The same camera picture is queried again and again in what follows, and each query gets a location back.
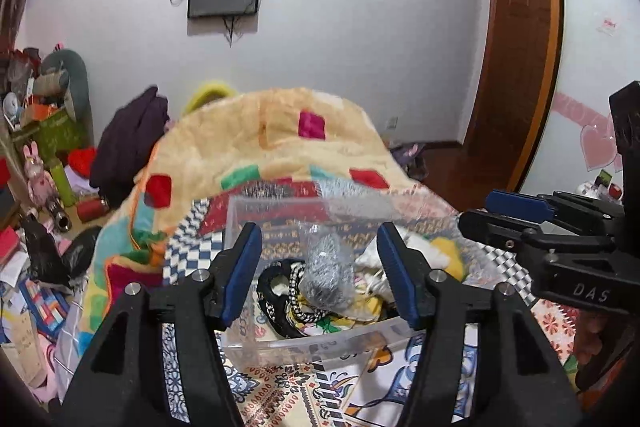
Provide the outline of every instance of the blue gripper pad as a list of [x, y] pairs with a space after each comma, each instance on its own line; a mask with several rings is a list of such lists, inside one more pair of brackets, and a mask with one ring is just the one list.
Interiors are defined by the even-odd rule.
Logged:
[[492, 214], [502, 214], [534, 223], [544, 223], [554, 219], [554, 210], [545, 200], [504, 190], [489, 192], [484, 200], [484, 207]]
[[240, 316], [242, 306], [249, 292], [251, 281], [254, 278], [255, 268], [260, 261], [262, 253], [262, 232], [260, 227], [253, 225], [253, 230], [244, 244], [244, 248], [238, 256], [228, 283], [225, 287], [225, 305], [220, 314], [222, 323], [228, 328], [231, 323]]
[[397, 236], [398, 241], [404, 246], [402, 238], [391, 223], [385, 223], [378, 229], [376, 244], [378, 245], [378, 255], [385, 269], [386, 278], [396, 299], [398, 314], [414, 328], [420, 329], [420, 316], [418, 314], [417, 302], [415, 298], [415, 285], [411, 276], [404, 267], [401, 255], [396, 247], [392, 234]]

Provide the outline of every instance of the metal screw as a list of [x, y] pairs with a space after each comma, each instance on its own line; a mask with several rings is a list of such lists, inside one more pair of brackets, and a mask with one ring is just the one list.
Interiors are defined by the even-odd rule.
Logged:
[[508, 282], [498, 282], [495, 287], [498, 288], [498, 292], [500, 292], [502, 295], [505, 295], [506, 297], [516, 293], [516, 288], [514, 288]]
[[127, 295], [137, 295], [140, 293], [142, 286], [140, 286], [139, 282], [130, 282], [126, 286], [124, 286], [124, 293]]
[[205, 282], [209, 277], [209, 270], [205, 270], [204, 268], [198, 268], [191, 274], [191, 278], [197, 282]]
[[447, 272], [444, 270], [431, 270], [429, 272], [429, 279], [433, 282], [443, 282], [447, 278]]

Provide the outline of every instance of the green square patch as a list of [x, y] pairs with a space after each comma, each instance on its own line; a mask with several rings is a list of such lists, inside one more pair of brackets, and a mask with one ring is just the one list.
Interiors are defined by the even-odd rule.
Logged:
[[230, 188], [238, 187], [243, 183], [250, 182], [252, 180], [260, 179], [260, 171], [257, 165], [248, 165], [241, 169], [236, 169], [228, 176], [222, 178], [220, 185], [222, 190], [229, 190]]

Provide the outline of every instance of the red thermos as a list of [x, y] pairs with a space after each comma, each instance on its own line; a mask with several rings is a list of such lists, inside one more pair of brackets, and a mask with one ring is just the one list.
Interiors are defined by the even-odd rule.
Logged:
[[94, 198], [92, 200], [81, 201], [76, 204], [76, 212], [78, 212], [78, 218], [83, 223], [92, 221], [98, 217], [104, 216], [109, 212], [109, 203], [105, 198]]

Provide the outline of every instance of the clear plastic box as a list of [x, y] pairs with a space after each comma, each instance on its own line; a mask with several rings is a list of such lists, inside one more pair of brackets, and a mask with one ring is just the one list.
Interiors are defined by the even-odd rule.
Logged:
[[242, 226], [254, 222], [262, 230], [263, 248], [241, 315], [222, 335], [226, 356], [241, 371], [246, 367], [287, 365], [330, 360], [401, 342], [415, 334], [407, 322], [394, 317], [367, 326], [301, 339], [281, 339], [268, 322], [257, 322], [260, 308], [255, 283], [262, 270], [276, 259], [304, 257], [297, 237], [297, 223], [331, 225], [357, 255], [375, 238], [380, 224], [391, 221], [424, 237], [453, 239], [468, 271], [466, 284], [493, 288], [502, 280], [497, 267], [482, 250], [460, 234], [455, 216], [437, 214], [428, 197], [420, 194], [372, 194], [353, 198], [260, 199], [233, 197], [229, 201], [225, 248], [233, 245]]

